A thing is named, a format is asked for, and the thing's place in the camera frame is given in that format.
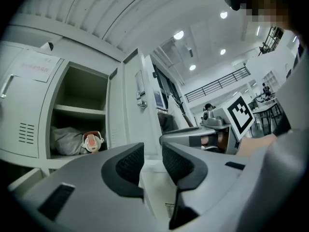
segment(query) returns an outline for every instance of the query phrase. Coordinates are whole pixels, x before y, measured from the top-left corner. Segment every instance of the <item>balcony railing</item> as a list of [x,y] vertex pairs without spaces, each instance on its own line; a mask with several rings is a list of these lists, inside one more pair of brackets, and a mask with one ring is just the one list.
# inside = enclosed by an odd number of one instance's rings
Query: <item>balcony railing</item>
[[203,87],[200,87],[190,93],[185,94],[188,102],[194,101],[203,96],[209,95],[217,90],[220,90],[230,84],[237,82],[238,80],[251,75],[246,67],[243,67],[235,72],[232,72],[229,75],[219,78],[216,81],[213,81]]

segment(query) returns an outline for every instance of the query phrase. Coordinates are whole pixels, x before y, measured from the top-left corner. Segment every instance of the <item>locker vent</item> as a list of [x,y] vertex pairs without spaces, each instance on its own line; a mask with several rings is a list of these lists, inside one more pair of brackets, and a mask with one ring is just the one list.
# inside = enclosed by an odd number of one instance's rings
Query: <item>locker vent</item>
[[20,123],[18,140],[22,143],[32,145],[34,143],[34,129],[34,125]]

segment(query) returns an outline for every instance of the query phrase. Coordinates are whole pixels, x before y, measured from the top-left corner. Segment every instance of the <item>white plastic bag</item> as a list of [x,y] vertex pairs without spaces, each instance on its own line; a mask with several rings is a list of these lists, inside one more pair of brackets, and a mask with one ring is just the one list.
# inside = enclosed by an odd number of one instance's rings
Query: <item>white plastic bag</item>
[[51,127],[50,148],[57,150],[61,155],[75,156],[87,154],[88,151],[82,148],[83,134],[72,127],[60,128]]

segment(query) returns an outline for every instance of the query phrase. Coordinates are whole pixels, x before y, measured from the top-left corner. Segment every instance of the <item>locker door handle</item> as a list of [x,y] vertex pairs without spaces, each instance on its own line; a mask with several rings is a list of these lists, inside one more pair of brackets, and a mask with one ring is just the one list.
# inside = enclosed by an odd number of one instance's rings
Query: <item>locker door handle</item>
[[6,97],[6,92],[9,88],[10,83],[13,80],[14,75],[11,74],[9,77],[6,79],[5,83],[2,85],[2,88],[0,90],[0,98],[4,99]]

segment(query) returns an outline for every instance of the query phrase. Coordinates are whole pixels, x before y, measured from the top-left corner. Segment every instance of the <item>locker shelf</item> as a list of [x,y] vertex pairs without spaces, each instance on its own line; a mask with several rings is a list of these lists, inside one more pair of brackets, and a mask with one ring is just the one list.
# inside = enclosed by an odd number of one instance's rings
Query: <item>locker shelf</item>
[[54,106],[54,110],[57,110],[59,113],[63,115],[69,115],[75,118],[100,119],[100,118],[105,117],[105,111],[86,109],[86,108],[74,107],[74,106],[65,106],[65,105],[56,104]]

